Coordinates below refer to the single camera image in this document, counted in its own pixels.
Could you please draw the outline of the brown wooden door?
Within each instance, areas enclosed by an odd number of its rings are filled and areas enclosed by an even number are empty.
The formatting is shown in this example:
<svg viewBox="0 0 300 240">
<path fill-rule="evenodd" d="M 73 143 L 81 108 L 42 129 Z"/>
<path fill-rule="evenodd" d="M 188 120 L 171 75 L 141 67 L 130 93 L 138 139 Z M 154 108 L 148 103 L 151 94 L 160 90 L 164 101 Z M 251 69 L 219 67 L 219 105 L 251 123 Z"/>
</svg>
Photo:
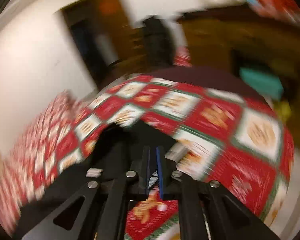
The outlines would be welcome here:
<svg viewBox="0 0 300 240">
<path fill-rule="evenodd" d="M 79 0 L 61 9 L 72 40 L 98 89 L 122 75 L 136 56 L 133 29 L 120 0 Z"/>
</svg>

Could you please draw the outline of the teal box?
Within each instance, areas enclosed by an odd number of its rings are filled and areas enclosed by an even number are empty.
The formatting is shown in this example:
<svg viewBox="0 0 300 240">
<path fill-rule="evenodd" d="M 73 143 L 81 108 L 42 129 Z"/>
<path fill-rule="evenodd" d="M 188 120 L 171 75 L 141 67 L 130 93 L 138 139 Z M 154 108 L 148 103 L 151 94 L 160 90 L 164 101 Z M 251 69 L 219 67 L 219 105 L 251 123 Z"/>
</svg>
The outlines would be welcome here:
<svg viewBox="0 0 300 240">
<path fill-rule="evenodd" d="M 283 94 L 283 86 L 280 79 L 272 74 L 264 73 L 250 68 L 239 70 L 240 78 L 259 94 L 280 100 Z"/>
</svg>

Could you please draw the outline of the black pants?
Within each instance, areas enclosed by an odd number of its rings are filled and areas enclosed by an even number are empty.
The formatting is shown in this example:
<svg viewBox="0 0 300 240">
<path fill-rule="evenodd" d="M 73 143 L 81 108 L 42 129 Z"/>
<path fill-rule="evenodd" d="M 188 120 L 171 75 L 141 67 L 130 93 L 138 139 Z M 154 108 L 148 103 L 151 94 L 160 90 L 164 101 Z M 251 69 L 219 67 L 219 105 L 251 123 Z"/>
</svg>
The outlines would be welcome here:
<svg viewBox="0 0 300 240">
<path fill-rule="evenodd" d="M 112 181 L 130 170 L 140 173 L 144 148 L 161 146 L 167 151 L 175 142 L 171 136 L 143 121 L 131 127 L 109 125 L 101 132 L 92 154 L 85 161 L 66 168 L 47 188 L 41 200 L 21 208 L 19 222 L 39 223 L 93 178 L 88 173 L 98 174 L 101 182 Z"/>
</svg>

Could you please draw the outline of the red checkered bedspread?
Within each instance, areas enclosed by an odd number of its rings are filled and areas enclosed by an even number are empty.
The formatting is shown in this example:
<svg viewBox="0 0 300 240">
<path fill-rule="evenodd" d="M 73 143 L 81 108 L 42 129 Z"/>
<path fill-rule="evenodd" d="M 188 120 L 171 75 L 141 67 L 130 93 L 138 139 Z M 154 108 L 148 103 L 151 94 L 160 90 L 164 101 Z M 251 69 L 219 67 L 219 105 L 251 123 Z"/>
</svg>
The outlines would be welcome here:
<svg viewBox="0 0 300 240">
<path fill-rule="evenodd" d="M 61 92 L 33 119 L 0 171 L 3 229 L 11 234 L 21 207 L 87 158 L 104 128 L 139 120 L 185 147 L 178 170 L 197 180 L 219 180 L 273 224 L 287 194 L 294 145 L 271 107 L 231 92 L 138 75 L 90 102 Z"/>
</svg>

